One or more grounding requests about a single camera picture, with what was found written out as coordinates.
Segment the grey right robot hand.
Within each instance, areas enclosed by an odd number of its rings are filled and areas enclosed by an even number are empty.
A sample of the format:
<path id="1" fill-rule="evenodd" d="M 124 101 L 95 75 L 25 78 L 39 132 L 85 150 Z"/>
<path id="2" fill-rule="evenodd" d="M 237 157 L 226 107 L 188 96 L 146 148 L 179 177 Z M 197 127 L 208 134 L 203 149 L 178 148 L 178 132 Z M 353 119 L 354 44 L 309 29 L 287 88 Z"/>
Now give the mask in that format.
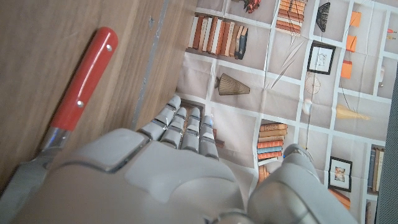
<path id="1" fill-rule="evenodd" d="M 11 223 L 354 223 L 320 183 L 308 152 L 282 165 L 244 200 L 219 160 L 211 118 L 173 97 L 138 131 L 115 129 L 55 160 L 43 151 L 21 171 Z"/>

